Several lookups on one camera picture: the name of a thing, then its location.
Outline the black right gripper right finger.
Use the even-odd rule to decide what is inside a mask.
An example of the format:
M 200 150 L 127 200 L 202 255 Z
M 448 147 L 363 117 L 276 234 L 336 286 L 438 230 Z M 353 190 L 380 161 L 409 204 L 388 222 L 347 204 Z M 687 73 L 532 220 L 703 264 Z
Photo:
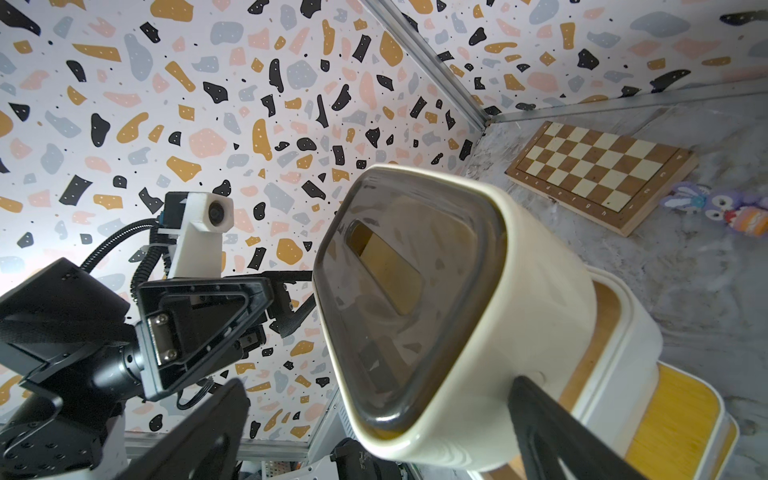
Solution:
M 528 479 L 641 479 L 636 469 L 526 376 L 507 406 Z

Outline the dark brown lid tissue box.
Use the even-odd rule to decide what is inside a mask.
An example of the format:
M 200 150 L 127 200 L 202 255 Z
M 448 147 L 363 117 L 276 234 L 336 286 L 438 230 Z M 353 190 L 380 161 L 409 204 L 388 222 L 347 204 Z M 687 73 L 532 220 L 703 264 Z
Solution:
M 352 184 L 313 287 L 358 440 L 457 470 L 517 455 L 514 380 L 558 398 L 597 318 L 582 260 L 505 191 L 397 165 Z

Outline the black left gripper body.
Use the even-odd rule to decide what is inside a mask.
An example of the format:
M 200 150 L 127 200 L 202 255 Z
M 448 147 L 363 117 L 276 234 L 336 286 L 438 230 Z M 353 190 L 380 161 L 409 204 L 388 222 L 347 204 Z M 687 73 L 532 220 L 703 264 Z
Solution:
M 94 411 L 146 397 L 128 302 L 67 258 L 1 296 L 1 364 L 26 392 L 15 413 Z

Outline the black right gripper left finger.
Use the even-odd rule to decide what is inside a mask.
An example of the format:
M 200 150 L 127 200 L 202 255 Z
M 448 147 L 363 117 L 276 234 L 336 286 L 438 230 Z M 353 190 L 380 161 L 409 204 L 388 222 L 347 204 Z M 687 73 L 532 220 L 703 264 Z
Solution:
M 118 477 L 231 479 L 248 410 L 243 383 L 229 381 Z

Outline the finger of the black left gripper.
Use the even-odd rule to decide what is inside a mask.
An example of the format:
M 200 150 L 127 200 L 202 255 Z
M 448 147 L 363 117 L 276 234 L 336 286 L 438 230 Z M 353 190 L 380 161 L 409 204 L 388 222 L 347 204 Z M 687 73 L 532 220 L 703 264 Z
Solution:
M 258 276 L 139 286 L 135 329 L 144 397 L 171 396 L 263 346 L 273 301 L 270 282 Z
M 294 308 L 287 285 L 311 282 L 313 272 L 311 270 L 271 271 L 263 272 L 261 276 L 270 282 L 274 294 L 274 300 L 266 310 L 267 316 L 272 319 L 269 328 L 279 334 L 281 338 L 289 337 L 299 329 L 316 308 L 316 300 L 311 294 L 298 307 Z

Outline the light bamboo lid tissue box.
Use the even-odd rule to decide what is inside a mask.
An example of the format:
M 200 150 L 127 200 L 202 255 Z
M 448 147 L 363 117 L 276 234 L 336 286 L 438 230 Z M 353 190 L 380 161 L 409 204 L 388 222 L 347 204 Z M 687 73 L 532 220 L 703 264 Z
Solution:
M 710 479 L 728 414 L 704 380 L 663 362 L 625 460 L 647 479 Z

